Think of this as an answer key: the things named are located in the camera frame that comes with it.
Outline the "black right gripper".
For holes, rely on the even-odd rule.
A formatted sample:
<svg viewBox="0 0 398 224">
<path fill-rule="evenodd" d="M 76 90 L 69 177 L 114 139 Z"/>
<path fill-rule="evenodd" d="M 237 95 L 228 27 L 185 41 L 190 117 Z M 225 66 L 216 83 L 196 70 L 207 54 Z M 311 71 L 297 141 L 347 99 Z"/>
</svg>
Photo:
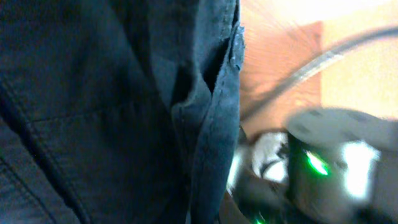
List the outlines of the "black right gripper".
<svg viewBox="0 0 398 224">
<path fill-rule="evenodd" d="M 287 199 L 287 133 L 272 130 L 248 139 L 239 129 L 225 193 L 225 222 L 310 223 Z"/>
</svg>

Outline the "navy blue shorts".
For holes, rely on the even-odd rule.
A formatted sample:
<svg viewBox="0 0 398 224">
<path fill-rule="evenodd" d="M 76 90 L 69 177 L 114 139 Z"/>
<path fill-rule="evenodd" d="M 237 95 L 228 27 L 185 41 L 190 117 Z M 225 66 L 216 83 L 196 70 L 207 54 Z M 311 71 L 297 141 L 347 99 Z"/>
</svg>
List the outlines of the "navy blue shorts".
<svg viewBox="0 0 398 224">
<path fill-rule="evenodd" d="M 218 223 L 244 57 L 231 0 L 1 2 L 1 222 Z"/>
</svg>

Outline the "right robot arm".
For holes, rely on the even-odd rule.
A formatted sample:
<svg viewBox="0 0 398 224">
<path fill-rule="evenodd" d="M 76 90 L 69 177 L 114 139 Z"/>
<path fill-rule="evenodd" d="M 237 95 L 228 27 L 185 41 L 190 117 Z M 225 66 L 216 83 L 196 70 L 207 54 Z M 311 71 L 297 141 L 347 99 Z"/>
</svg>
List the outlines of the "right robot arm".
<svg viewBox="0 0 398 224">
<path fill-rule="evenodd" d="M 226 189 L 241 223 L 396 223 L 397 122 L 312 108 L 241 131 Z"/>
</svg>

